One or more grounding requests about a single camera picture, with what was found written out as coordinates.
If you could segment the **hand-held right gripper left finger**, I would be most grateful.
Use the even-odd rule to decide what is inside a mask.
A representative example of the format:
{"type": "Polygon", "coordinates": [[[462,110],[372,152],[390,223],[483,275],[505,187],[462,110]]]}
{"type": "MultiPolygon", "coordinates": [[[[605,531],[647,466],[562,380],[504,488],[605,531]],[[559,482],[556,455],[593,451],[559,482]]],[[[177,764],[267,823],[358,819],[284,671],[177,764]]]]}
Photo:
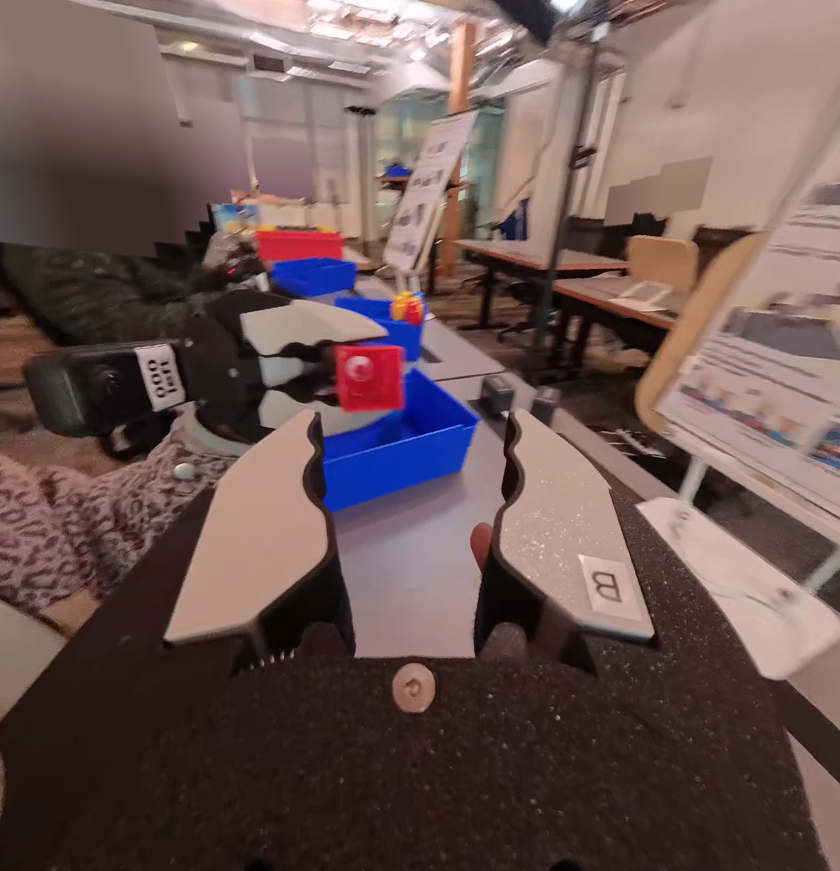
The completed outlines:
{"type": "Polygon", "coordinates": [[[166,646],[238,639],[256,657],[298,651],[326,626],[357,641],[335,523],[324,504],[322,421],[301,410],[215,488],[164,633],[166,646]]]}

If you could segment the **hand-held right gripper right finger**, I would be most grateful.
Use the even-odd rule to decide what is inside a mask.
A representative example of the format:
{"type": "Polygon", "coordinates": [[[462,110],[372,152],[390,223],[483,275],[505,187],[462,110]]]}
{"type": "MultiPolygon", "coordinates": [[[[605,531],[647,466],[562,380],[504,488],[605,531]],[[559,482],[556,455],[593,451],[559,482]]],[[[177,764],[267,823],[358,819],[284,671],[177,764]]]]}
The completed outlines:
{"type": "Polygon", "coordinates": [[[654,623],[606,479],[523,409],[508,417],[503,455],[475,652],[501,625],[518,626],[544,657],[567,657],[587,634],[651,643],[654,623]]]}

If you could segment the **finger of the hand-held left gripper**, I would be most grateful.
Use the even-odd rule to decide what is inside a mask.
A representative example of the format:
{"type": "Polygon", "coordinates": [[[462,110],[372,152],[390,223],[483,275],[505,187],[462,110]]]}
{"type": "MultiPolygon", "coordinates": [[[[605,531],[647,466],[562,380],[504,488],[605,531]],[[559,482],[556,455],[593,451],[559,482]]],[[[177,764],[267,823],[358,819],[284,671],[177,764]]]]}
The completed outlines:
{"type": "Polygon", "coordinates": [[[264,430],[278,429],[306,408],[319,415],[325,437],[367,428],[393,413],[392,409],[345,410],[338,398],[333,362],[268,356],[261,357],[259,363],[264,393],[258,416],[264,430]]]}
{"type": "Polygon", "coordinates": [[[372,342],[387,329],[364,314],[315,301],[239,315],[243,338],[260,357],[307,358],[320,347],[372,342]]]}

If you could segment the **red mega block tower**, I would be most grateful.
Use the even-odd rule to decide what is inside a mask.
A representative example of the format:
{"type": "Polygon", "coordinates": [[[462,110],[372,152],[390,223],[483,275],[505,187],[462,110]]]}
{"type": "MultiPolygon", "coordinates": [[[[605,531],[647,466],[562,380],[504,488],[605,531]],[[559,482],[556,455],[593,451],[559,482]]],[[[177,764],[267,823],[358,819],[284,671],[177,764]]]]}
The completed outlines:
{"type": "Polygon", "coordinates": [[[398,345],[335,347],[336,394],[348,413],[404,409],[404,350],[398,345]]]}

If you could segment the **blue plastic bin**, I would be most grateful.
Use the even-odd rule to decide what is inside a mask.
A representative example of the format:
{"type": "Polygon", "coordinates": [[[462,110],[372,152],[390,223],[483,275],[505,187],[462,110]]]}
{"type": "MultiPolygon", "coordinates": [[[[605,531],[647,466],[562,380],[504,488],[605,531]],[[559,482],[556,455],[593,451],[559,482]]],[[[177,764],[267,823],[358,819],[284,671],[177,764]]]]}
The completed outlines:
{"type": "Polygon", "coordinates": [[[339,296],[335,306],[359,313],[381,326],[385,335],[382,339],[369,340],[371,344],[399,346],[404,351],[404,360],[415,363],[422,356],[424,324],[413,327],[390,320],[392,299],[367,299],[361,297],[339,296]]]}
{"type": "Polygon", "coordinates": [[[357,265],[350,260],[333,258],[284,260],[273,264],[270,275],[278,288],[313,299],[352,290],[357,265]]]}
{"type": "Polygon", "coordinates": [[[478,423],[441,384],[409,371],[402,410],[324,438],[325,505],[337,512],[458,473],[478,423]]]}

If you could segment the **person's left forearm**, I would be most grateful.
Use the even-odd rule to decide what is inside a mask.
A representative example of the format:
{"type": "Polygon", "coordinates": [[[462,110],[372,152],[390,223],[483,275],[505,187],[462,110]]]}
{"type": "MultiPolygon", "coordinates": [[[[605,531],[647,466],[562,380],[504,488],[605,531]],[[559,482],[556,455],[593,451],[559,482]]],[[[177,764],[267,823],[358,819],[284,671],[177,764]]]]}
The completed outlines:
{"type": "Polygon", "coordinates": [[[0,600],[38,616],[80,591],[108,597],[249,449],[187,412],[146,459],[96,477],[0,452],[0,600]]]}

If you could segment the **red plastic bin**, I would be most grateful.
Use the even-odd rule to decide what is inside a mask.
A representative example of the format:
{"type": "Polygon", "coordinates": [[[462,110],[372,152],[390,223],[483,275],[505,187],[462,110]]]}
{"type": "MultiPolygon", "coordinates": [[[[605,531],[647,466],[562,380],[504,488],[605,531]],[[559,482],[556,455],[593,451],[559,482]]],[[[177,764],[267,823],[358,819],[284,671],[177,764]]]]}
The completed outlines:
{"type": "Polygon", "coordinates": [[[298,259],[342,260],[344,238],[312,230],[258,230],[255,242],[262,261],[280,263],[298,259]]]}

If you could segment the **white poster stand base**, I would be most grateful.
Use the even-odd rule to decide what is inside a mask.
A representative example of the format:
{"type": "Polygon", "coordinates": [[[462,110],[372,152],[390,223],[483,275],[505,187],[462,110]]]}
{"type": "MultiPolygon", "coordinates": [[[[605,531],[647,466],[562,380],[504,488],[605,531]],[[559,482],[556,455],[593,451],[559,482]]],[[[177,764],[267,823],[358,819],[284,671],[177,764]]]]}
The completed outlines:
{"type": "Polygon", "coordinates": [[[787,680],[840,643],[840,616],[675,496],[638,506],[723,611],[758,672],[787,680]]]}

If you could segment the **instruction poster board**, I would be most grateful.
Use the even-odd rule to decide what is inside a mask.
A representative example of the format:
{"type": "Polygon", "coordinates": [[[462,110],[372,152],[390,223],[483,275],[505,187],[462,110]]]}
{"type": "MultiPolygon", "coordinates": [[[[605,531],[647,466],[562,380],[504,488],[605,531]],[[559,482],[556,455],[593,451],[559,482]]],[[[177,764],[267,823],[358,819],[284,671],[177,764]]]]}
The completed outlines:
{"type": "Polygon", "coordinates": [[[478,115],[478,110],[472,110],[430,122],[383,251],[384,264],[397,273],[414,273],[422,258],[478,115]]]}
{"type": "Polygon", "coordinates": [[[840,550],[840,179],[708,269],[635,404],[693,460],[840,550]]]}

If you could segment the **blue cloth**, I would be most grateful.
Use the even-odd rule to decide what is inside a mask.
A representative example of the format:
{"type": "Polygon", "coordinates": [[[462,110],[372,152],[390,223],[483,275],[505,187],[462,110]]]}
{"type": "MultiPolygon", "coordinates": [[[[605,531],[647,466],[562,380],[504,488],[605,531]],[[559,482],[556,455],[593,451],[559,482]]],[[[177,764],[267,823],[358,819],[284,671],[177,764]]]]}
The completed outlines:
{"type": "Polygon", "coordinates": [[[531,196],[526,196],[518,202],[497,226],[499,237],[505,241],[527,241],[529,230],[529,209],[531,196]]]}

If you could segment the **wooden chair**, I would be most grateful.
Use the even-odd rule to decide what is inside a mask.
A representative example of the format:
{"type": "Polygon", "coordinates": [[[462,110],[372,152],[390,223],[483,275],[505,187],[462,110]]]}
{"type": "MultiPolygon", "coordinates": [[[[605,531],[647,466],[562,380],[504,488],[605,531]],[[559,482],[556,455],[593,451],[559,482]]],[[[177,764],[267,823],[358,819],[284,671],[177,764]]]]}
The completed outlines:
{"type": "Polygon", "coordinates": [[[626,247],[626,265],[636,282],[650,281],[677,292],[691,290],[698,276],[698,246],[690,240],[633,235],[626,247]]]}

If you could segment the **black office chair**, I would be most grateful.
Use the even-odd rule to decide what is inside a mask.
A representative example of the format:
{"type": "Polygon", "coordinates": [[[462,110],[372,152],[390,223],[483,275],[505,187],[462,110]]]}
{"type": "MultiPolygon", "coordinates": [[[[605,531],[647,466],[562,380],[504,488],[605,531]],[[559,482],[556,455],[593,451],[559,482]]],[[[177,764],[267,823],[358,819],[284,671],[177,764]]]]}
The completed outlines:
{"type": "Polygon", "coordinates": [[[697,279],[703,276],[713,260],[726,248],[752,235],[752,233],[753,230],[750,227],[698,225],[692,237],[692,241],[698,249],[697,279]]]}
{"type": "Polygon", "coordinates": [[[584,254],[625,259],[629,240],[636,236],[661,237],[668,219],[657,219],[650,212],[635,212],[630,223],[606,225],[602,219],[570,216],[563,247],[584,254]]]}

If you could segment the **LED light panel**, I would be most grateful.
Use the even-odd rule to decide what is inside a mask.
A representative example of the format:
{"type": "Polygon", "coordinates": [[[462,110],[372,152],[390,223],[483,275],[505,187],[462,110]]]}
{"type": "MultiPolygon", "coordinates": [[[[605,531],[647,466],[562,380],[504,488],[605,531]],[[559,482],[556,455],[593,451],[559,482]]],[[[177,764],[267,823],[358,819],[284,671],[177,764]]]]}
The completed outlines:
{"type": "Polygon", "coordinates": [[[491,1],[497,10],[522,26],[539,46],[547,46],[586,1],[491,1]]]}

